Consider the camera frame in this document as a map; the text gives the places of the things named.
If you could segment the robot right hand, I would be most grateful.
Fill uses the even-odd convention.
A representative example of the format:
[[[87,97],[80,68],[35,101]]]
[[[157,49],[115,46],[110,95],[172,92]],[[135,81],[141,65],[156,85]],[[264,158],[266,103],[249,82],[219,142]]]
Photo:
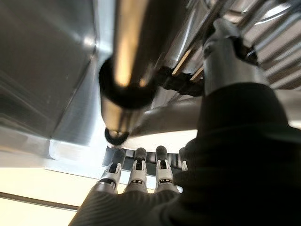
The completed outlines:
[[[187,168],[160,176],[153,194],[137,182],[115,194],[108,172],[72,226],[300,225],[300,130],[231,22],[216,19],[203,41],[205,91]]]

